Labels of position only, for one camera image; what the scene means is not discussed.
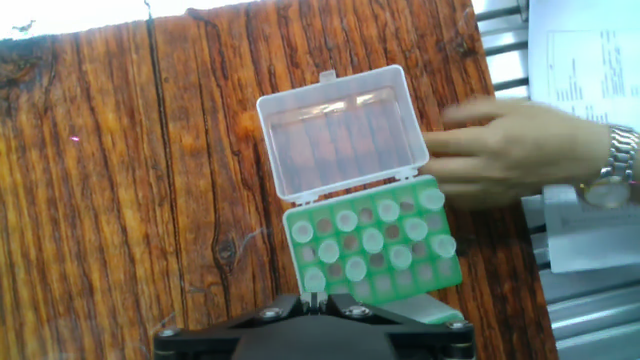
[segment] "hinged lid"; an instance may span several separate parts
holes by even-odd
[[[429,159],[400,66],[263,96],[257,103],[278,196],[304,204]]]

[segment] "white tube cap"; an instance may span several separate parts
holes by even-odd
[[[411,265],[411,251],[406,246],[396,246],[391,249],[391,265],[396,270],[404,270]]]
[[[427,237],[429,227],[427,223],[417,218],[409,218],[404,221],[404,231],[407,233],[409,239],[413,241],[420,241]]]
[[[354,257],[347,261],[345,274],[351,281],[360,281],[367,275],[367,264],[360,257]]]
[[[299,243],[307,243],[313,238],[313,227],[308,221],[298,221],[291,228],[293,239]]]
[[[378,215],[384,222],[396,221],[398,216],[400,216],[400,206],[393,200],[382,200],[378,203]]]
[[[444,194],[439,189],[427,189],[420,193],[420,205],[429,210],[438,210],[444,206]]]
[[[456,239],[450,235],[437,235],[431,238],[431,247],[436,254],[449,258],[456,254]]]
[[[318,257],[320,260],[326,262],[327,264],[332,264],[338,257],[340,256],[340,248],[338,247],[338,243],[333,240],[325,240],[320,247],[318,248]]]

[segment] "finger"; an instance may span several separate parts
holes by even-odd
[[[486,161],[479,157],[444,157],[431,159],[420,169],[439,183],[471,183],[491,180],[493,174]]]
[[[423,133],[427,148],[432,153],[447,155],[485,154],[491,145],[486,129],[472,126],[463,129]]]
[[[449,123],[463,123],[493,120],[513,113],[526,103],[526,101],[520,99],[476,99],[445,110],[444,121]]]

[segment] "wooden table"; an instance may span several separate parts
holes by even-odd
[[[469,0],[242,4],[0,43],[3,359],[145,359],[297,291],[255,104],[404,67],[425,130],[491,94]],[[464,282],[435,293],[479,359],[555,359],[520,207],[449,212]]]

